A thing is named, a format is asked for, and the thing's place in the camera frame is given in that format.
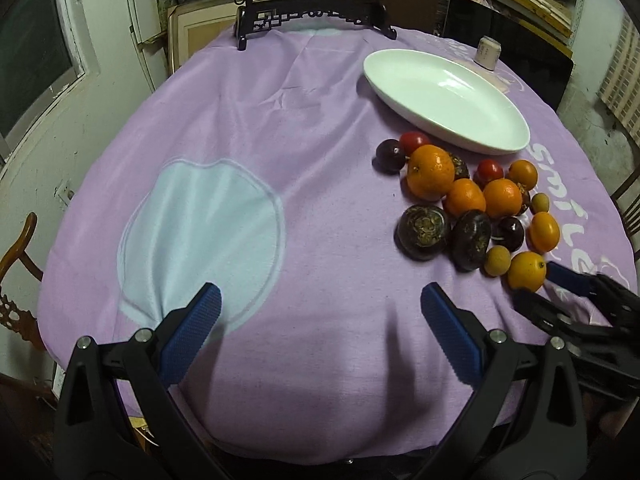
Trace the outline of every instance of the white oval bowl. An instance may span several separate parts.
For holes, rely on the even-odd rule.
[[[522,150],[527,121],[487,80],[448,59],[417,50],[369,54],[364,74],[396,113],[428,134],[487,155]]]

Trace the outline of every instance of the window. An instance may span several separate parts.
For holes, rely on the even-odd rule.
[[[0,0],[1,157],[77,76],[56,0]]]

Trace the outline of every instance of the framed picture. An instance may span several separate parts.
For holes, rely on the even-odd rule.
[[[215,40],[220,32],[232,27],[237,10],[234,0],[201,0],[171,7],[168,11],[170,73]]]

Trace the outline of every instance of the lemon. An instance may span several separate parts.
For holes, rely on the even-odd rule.
[[[549,212],[549,197],[544,193],[536,193],[531,199],[531,210],[533,214]]]
[[[546,279],[546,263],[542,256],[531,251],[516,254],[511,260],[507,282],[515,290],[528,288],[536,292]]]
[[[489,249],[484,261],[484,270],[492,278],[507,273],[511,265],[511,253],[506,247],[497,245]]]

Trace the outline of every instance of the table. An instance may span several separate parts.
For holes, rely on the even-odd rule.
[[[499,161],[537,165],[538,191],[562,229],[548,259],[636,290],[631,246],[587,157],[505,65],[486,72],[473,66],[473,48],[416,31],[391,41],[340,20],[293,20],[254,35],[245,52],[228,32],[197,53],[88,172],[40,295],[56,360],[65,365],[82,335],[106,343],[155,327],[209,281],[223,293],[221,321],[172,390],[203,438],[303,464],[436,444],[471,390],[420,314],[422,287],[439,282],[485,327],[518,341],[545,335],[514,312],[499,280],[460,274],[444,255],[411,262],[393,244],[411,201],[371,158],[411,126],[362,75],[364,58],[384,48],[456,60],[503,90],[531,142]],[[472,171],[482,158],[438,144]],[[547,284],[543,294],[604,322],[567,291]]]

